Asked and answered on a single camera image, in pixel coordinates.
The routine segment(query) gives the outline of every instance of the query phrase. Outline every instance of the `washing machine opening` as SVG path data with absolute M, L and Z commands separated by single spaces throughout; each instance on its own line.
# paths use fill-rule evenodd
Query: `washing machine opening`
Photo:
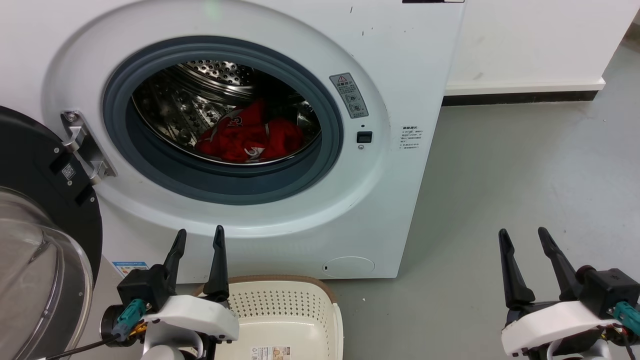
M 187 197 L 247 205 L 317 183 L 342 147 L 328 89 L 303 64 L 223 37 L 148 46 L 109 79 L 105 127 L 149 180 Z
M 316 141 L 311 105 L 274 76 L 225 60 L 163 69 L 135 89 L 133 104 L 162 141 L 203 161 L 258 166 L 292 158 Z

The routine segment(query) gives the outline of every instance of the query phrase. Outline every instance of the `white wall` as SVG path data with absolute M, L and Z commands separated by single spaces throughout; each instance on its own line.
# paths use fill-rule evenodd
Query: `white wall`
M 447 95 L 599 90 L 640 0 L 467 0 Z

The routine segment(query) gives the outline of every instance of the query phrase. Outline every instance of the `blue sticker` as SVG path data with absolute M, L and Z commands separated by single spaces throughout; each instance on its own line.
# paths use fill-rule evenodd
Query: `blue sticker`
M 122 277 L 125 277 L 134 269 L 147 270 L 149 266 L 144 261 L 112 261 L 113 266 Z

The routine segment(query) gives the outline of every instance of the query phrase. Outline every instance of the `black cable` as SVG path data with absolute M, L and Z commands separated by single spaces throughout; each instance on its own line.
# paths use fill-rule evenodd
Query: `black cable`
M 629 359 L 636 360 L 636 356 L 634 355 L 634 351 L 631 350 L 631 344 L 629 344 L 629 339 L 627 338 L 627 331 L 622 334 L 622 342 L 625 344 L 625 348 L 627 348 L 627 352 L 629 353 Z
M 100 340 L 98 342 L 95 342 L 95 343 L 92 343 L 92 344 L 89 344 L 89 345 L 85 345 L 83 347 L 78 347 L 78 348 L 75 348 L 73 350 L 65 351 L 62 354 L 58 354 L 58 355 L 55 355 L 55 356 L 47 356 L 46 360 L 57 360 L 57 359 L 60 359 L 62 357 L 67 357 L 67 356 L 71 356 L 73 354 L 77 354 L 79 352 L 91 350 L 91 349 L 97 348 L 97 347 L 99 347 L 101 345 L 112 343 L 112 342 L 116 341 L 119 337 L 120 337 L 120 335 L 114 335 L 114 336 L 112 336 L 110 338 L 106 338 L 104 340 Z

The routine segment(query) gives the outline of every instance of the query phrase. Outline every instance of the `white washing machine panel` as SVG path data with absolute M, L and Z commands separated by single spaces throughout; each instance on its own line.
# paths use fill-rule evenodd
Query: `white washing machine panel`
M 17 66 L 7 57 L 0 60 L 0 105 L 61 138 L 67 137 L 61 111 L 84 115 L 117 172 L 95 187 L 108 261 L 161 263 L 175 233 L 185 228 L 189 237 L 178 280 L 203 282 L 221 224 L 230 275 L 395 277 L 463 8 L 400 0 L 15 2 L 0 13 L 0 48 L 21 61 Z M 202 35 L 268 47 L 305 67 L 331 93 L 344 141 L 320 181 L 266 204 L 216 204 L 157 185 L 119 153 L 102 117 L 114 71 L 146 46 Z M 356 81 L 367 117 L 350 118 L 330 79 L 343 73 Z M 356 143 L 363 130 L 373 132 L 371 143 Z M 340 258 L 363 260 L 335 260 L 339 275 L 325 270 Z

